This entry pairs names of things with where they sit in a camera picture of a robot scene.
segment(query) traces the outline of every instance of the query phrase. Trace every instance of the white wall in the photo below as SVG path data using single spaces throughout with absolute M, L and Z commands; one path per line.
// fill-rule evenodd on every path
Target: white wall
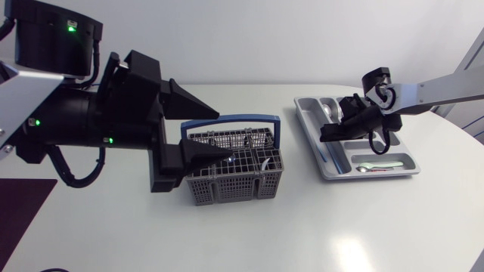
M 101 65 L 133 48 L 185 84 L 361 86 L 379 66 L 419 82 L 453 73 L 484 26 L 482 0 L 45 2 L 104 23 Z M 0 57 L 13 56 L 12 33 Z

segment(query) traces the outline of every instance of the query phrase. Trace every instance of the utensil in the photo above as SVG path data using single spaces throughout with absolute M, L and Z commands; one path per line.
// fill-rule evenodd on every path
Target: utensil
M 235 154 L 232 154 L 232 156 L 229 156 L 227 159 L 224 159 L 226 162 L 235 162 Z
M 356 168 L 360 172 L 370 172 L 372 170 L 390 170 L 393 167 L 403 166 L 403 162 L 383 162 L 383 163 L 372 163 L 372 162 L 362 162 Z
M 331 117 L 331 108 L 327 104 L 323 104 L 323 111 Z
M 375 168 L 372 168 L 372 169 L 368 169 L 368 168 L 365 168 L 365 167 L 357 167 L 356 170 L 360 171 L 361 173 L 384 172 L 384 171 L 393 170 L 393 167 L 375 167 Z
M 271 158 L 267 158 L 267 159 L 265 159 L 264 162 L 262 162 L 262 166 L 260 167 L 262 169 L 262 171 L 264 171 L 265 168 L 267 167 L 267 164 L 269 163 L 269 160 L 271 160 Z

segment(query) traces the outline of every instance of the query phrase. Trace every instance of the robotic arm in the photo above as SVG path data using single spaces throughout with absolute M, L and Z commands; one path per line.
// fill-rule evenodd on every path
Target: robotic arm
M 393 84 L 388 68 L 369 72 L 362 78 L 365 99 L 357 94 L 340 101 L 343 118 L 339 124 L 321 128 L 320 141 L 363 138 L 369 134 L 371 149 L 384 154 L 390 147 L 389 133 L 402 127 L 401 114 L 415 115 L 431 107 L 484 99 L 484 66 L 453 73 L 419 84 Z M 381 129 L 386 146 L 376 150 L 373 133 Z
M 0 39 L 17 21 L 16 58 L 0 62 L 0 159 L 12 153 L 27 163 L 49 155 L 71 187 L 90 185 L 101 173 L 105 148 L 147 150 L 151 192 L 178 187 L 192 171 L 232 152 L 181 140 L 167 144 L 164 119 L 216 119 L 219 113 L 161 79 L 157 60 L 131 51 L 124 61 L 111 53 L 101 84 L 102 24 L 82 14 L 33 0 L 7 0 Z M 91 56 L 94 56 L 92 77 Z M 98 164 L 83 179 L 70 172 L 58 145 L 99 147 Z

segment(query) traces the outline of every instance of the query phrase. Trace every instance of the cutlery basket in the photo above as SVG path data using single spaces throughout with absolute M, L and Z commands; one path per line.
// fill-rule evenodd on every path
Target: cutlery basket
M 274 134 L 269 128 L 187 134 L 190 128 L 226 122 L 272 122 Z M 234 151 L 231 158 L 185 177 L 195 205 L 274 198 L 284 170 L 280 133 L 279 117 L 261 114 L 227 115 L 182 123 L 182 138 Z

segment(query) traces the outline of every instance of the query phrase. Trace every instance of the black cable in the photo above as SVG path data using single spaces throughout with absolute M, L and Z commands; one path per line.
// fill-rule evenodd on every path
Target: black cable
M 389 109 L 391 109 L 393 107 L 393 105 L 395 105 L 395 101 L 396 101 L 396 93 L 395 93 L 395 90 L 393 90 L 393 88 L 388 88 L 387 91 L 389 91 L 389 92 L 392 93 L 392 102 L 390 102 L 390 104 L 388 105 L 388 107 L 382 108 L 383 110 L 389 110 Z
M 42 270 L 40 272 L 69 272 L 69 271 L 62 268 L 49 268 L 49 269 Z
M 10 33 L 10 31 L 12 31 L 12 29 L 14 28 L 15 26 L 15 21 L 13 18 L 6 18 L 5 21 L 3 22 L 3 25 L 0 26 L 0 41 L 5 38 L 8 33 Z
M 86 80 L 82 83 L 72 83 L 72 84 L 62 84 L 63 87 L 66 88 L 89 88 L 91 87 L 92 83 L 96 81 L 99 74 L 99 41 L 94 41 L 92 44 L 92 60 L 94 62 L 94 71 L 92 73 L 92 77 L 89 80 Z
M 388 150 L 390 149 L 390 145 L 391 145 L 391 143 L 390 143 L 390 133 L 386 129 L 383 130 L 383 139 L 385 140 L 385 148 L 383 148 L 382 151 L 378 151 L 378 150 L 375 149 L 375 146 L 373 145 L 373 132 L 372 131 L 368 132 L 368 137 L 369 137 L 369 141 L 370 141 L 370 148 L 375 154 L 383 155 L 384 153 L 388 152 Z
M 48 146 L 47 154 L 51 158 L 55 171 L 57 171 L 60 178 L 67 184 L 67 186 L 71 186 L 74 188 L 83 188 L 94 182 L 101 173 L 104 166 L 104 160 L 106 158 L 106 149 L 104 147 L 99 147 L 99 159 L 96 160 L 98 164 L 91 172 L 91 174 L 79 180 L 76 179 L 74 175 L 70 172 L 70 168 L 67 165 L 64 156 L 62 156 L 62 152 L 59 147 L 55 145 Z

